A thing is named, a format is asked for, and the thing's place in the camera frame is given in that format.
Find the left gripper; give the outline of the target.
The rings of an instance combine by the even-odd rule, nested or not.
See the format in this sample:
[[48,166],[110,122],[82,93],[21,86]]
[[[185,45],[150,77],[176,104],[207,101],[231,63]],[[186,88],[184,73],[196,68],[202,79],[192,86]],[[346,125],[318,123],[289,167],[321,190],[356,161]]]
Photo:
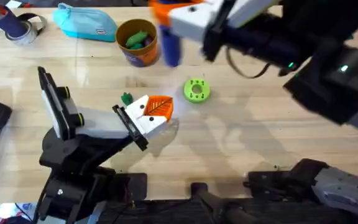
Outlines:
[[135,100],[131,94],[125,94],[124,104],[126,109],[115,105],[112,111],[77,107],[77,112],[83,115],[84,125],[76,128],[75,133],[100,139],[129,137],[142,151],[146,150],[147,139],[166,129],[173,113],[173,98],[144,95]]

